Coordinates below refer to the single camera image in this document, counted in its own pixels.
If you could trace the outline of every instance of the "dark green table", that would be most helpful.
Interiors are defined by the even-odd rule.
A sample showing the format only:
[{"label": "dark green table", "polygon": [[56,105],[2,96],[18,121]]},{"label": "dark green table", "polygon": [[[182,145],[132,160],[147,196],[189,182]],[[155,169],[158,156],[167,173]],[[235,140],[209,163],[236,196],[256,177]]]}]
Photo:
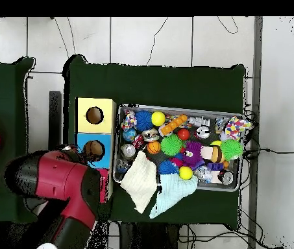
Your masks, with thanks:
[{"label": "dark green table", "polygon": [[[64,66],[64,142],[74,143],[76,97],[113,99],[196,110],[242,113],[245,68],[158,67],[88,64],[81,55]],[[196,190],[155,219],[149,218],[156,193],[141,215],[130,196],[115,184],[110,220],[228,224],[238,228],[238,191]]]},{"label": "dark green table", "polygon": [[25,77],[33,58],[21,58],[13,64],[0,64],[0,221],[32,222],[37,217],[12,193],[3,178],[5,165],[27,153]]}]

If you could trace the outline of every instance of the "towel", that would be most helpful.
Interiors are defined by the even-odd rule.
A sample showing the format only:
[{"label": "towel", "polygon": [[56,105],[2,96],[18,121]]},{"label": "towel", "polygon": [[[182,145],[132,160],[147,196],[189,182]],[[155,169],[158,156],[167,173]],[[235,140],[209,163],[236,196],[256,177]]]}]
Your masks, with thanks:
[{"label": "towel", "polygon": [[147,160],[144,152],[139,151],[120,186],[132,198],[135,209],[142,214],[157,190],[156,165]]},{"label": "towel", "polygon": [[193,194],[197,188],[197,177],[183,180],[178,174],[161,174],[162,192],[157,193],[156,204],[150,212],[150,219],[157,217],[174,206],[179,200]]}]

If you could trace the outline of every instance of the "yellow ball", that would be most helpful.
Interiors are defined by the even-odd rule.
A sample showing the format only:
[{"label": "yellow ball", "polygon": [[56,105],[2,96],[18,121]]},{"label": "yellow ball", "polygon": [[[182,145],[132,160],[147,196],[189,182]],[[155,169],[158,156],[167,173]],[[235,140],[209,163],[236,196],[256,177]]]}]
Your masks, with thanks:
[{"label": "yellow ball", "polygon": [[181,166],[181,168],[179,168],[179,176],[183,180],[190,180],[191,177],[193,176],[193,170],[191,170],[187,166]]},{"label": "yellow ball", "polygon": [[151,115],[151,122],[155,126],[161,126],[165,122],[165,115],[162,112],[159,112],[159,111],[154,112]]}]

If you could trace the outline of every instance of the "metal tray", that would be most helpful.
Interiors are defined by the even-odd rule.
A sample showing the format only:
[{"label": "metal tray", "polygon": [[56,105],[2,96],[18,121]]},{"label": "metal tray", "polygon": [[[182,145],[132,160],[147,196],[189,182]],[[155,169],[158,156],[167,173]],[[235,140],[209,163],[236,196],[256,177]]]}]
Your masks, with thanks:
[{"label": "metal tray", "polygon": [[[194,131],[197,129],[197,127],[192,127],[188,129],[191,134],[190,141],[199,141],[204,146],[209,146],[211,142],[215,140],[219,140],[219,134],[216,134],[215,132],[215,118],[218,116],[228,117],[229,119],[233,117],[234,115],[238,118],[242,118],[241,114],[238,113],[223,113],[223,112],[211,112],[211,111],[200,111],[200,110],[190,110],[190,109],[178,109],[178,108],[167,108],[167,107],[158,107],[158,106],[147,106],[147,105],[137,105],[137,104],[121,104],[117,111],[117,119],[116,119],[116,145],[114,148],[114,162],[113,162],[113,179],[117,183],[121,183],[123,177],[125,174],[119,173],[116,171],[116,163],[119,158],[121,158],[121,150],[120,147],[127,143],[122,138],[122,129],[120,127],[121,122],[125,118],[124,110],[132,110],[134,112],[138,111],[149,111],[151,113],[155,111],[161,111],[165,114],[169,115],[182,115],[185,114],[188,117],[194,116],[194,117],[200,117],[203,116],[205,119],[210,119],[210,136],[208,139],[197,139],[193,136]],[[180,128],[177,128],[173,131],[173,133],[177,133],[180,130]],[[243,144],[243,135],[241,135],[241,144]],[[146,153],[147,157],[150,158],[151,161],[153,161],[156,166],[158,167],[159,164],[168,159],[169,156],[166,156],[162,151],[160,151],[158,154],[149,154],[148,151],[145,149],[144,152]],[[240,183],[240,175],[241,175],[241,163],[242,163],[242,157],[240,157],[237,160],[231,160],[229,162],[229,170],[233,172],[234,180],[229,185],[223,185],[223,184],[213,184],[213,183],[206,183],[203,180],[199,180],[197,189],[202,190],[211,190],[211,191],[226,191],[226,192],[234,192],[239,188]],[[160,183],[160,175],[157,174],[157,183],[159,185]]]}]

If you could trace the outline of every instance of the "orange toy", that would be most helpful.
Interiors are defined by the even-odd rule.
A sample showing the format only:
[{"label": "orange toy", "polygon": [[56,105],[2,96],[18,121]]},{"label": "orange toy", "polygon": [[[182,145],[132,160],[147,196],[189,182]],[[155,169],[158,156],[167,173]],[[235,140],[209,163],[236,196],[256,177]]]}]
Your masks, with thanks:
[{"label": "orange toy", "polygon": [[176,127],[180,126],[187,119],[188,118],[186,115],[180,115],[176,119],[173,119],[168,125],[161,129],[163,135],[166,136],[167,134],[171,133]]},{"label": "orange toy", "polygon": [[160,152],[160,143],[158,141],[149,142],[147,150],[150,154],[157,154]]}]

